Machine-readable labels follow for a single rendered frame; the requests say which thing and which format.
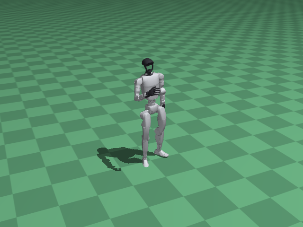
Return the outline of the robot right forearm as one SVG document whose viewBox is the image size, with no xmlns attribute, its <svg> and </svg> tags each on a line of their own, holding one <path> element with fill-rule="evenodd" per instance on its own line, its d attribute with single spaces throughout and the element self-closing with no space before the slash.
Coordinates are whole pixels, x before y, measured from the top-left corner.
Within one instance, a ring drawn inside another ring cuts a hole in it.
<svg viewBox="0 0 303 227">
<path fill-rule="evenodd" d="M 147 96 L 147 95 L 146 95 L 146 92 L 143 93 L 143 94 L 141 94 L 141 95 L 134 96 L 134 100 L 135 100 L 135 101 L 142 101 L 142 100 L 146 99 L 145 96 Z"/>
</svg>

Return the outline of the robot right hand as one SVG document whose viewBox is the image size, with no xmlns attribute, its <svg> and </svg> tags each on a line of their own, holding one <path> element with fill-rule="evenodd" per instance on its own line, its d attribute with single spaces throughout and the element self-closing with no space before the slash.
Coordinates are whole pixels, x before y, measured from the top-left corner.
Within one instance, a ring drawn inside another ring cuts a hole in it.
<svg viewBox="0 0 303 227">
<path fill-rule="evenodd" d="M 160 89 L 160 88 L 156 88 L 156 87 L 151 88 L 151 90 L 146 92 L 147 96 L 145 96 L 145 98 L 148 98 L 148 97 L 154 96 L 154 95 L 159 95 L 159 94 L 155 94 L 155 93 L 160 93 L 160 92 L 157 92 L 157 91 L 160 91 L 160 90 L 157 90 L 157 89 Z"/>
</svg>

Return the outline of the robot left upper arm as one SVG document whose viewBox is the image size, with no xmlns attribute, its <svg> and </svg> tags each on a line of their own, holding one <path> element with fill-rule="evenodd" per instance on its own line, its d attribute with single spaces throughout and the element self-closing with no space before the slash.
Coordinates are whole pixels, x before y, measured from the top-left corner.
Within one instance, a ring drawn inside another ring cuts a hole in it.
<svg viewBox="0 0 303 227">
<path fill-rule="evenodd" d="M 164 93 L 166 93 L 166 90 L 165 90 L 165 88 L 163 88 L 163 86 L 164 86 L 164 75 L 163 74 L 161 74 L 161 73 L 157 73 L 158 74 L 158 76 L 159 76 L 159 92 L 160 92 L 160 94 L 164 94 Z"/>
</svg>

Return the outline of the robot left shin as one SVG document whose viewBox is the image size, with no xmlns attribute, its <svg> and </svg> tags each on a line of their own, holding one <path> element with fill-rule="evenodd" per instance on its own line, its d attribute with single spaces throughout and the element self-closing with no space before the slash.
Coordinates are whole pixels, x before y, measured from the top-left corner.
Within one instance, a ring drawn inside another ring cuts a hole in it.
<svg viewBox="0 0 303 227">
<path fill-rule="evenodd" d="M 156 143 L 157 143 L 157 151 L 161 151 L 162 143 L 163 143 L 163 138 L 164 138 L 164 131 L 162 132 L 161 135 L 155 135 Z"/>
</svg>

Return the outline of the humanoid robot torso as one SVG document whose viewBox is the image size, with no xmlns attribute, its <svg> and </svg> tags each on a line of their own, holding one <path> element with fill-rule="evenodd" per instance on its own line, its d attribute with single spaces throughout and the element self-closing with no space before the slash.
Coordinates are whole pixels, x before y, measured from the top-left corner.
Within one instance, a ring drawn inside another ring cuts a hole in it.
<svg viewBox="0 0 303 227">
<path fill-rule="evenodd" d="M 157 73 L 155 72 L 151 72 L 153 73 L 151 76 L 146 76 L 148 75 L 147 73 L 145 75 L 141 75 L 140 77 L 142 77 L 142 84 L 141 84 L 141 91 L 142 94 L 151 90 L 151 88 L 156 87 L 159 88 L 159 76 Z M 159 90 L 159 89 L 157 89 Z M 159 92 L 159 91 L 157 91 Z M 159 94 L 159 93 L 155 93 L 155 94 Z M 148 104 L 145 105 L 145 109 L 149 110 L 149 114 L 154 114 L 158 111 L 158 104 L 155 103 L 156 99 L 158 98 L 158 95 L 154 95 L 154 96 L 150 96 L 148 98 L 146 98 L 148 100 Z"/>
</svg>

